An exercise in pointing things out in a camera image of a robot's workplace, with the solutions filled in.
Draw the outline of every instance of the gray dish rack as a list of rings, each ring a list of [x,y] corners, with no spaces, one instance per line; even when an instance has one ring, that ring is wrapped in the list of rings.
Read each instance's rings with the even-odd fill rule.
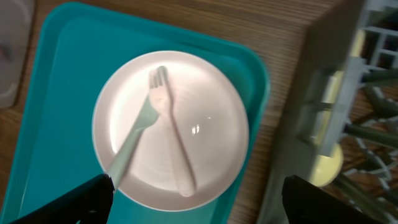
[[[342,74],[337,84],[336,74]],[[398,193],[390,170],[398,165],[398,103],[381,86],[398,84],[398,1],[349,0],[314,22],[307,32],[295,77],[272,146],[272,167],[257,224],[288,223],[282,205],[284,179],[308,180],[318,155],[330,156],[334,145],[350,135],[366,160],[332,182],[358,210],[382,223],[398,223]],[[333,100],[326,96],[336,88]],[[357,121],[349,112],[362,88],[374,113]],[[387,132],[370,128],[382,123]],[[375,154],[367,142],[385,146]],[[349,175],[377,177],[384,194],[375,198]]]

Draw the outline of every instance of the wooden table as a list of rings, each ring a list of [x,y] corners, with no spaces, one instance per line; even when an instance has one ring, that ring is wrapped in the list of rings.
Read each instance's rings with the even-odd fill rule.
[[[255,223],[271,165],[270,147],[306,28],[339,0],[87,0],[88,4],[213,35],[257,52],[271,73],[271,98],[229,223]],[[40,28],[63,0],[38,0],[15,106],[0,110],[0,201],[4,199]]]

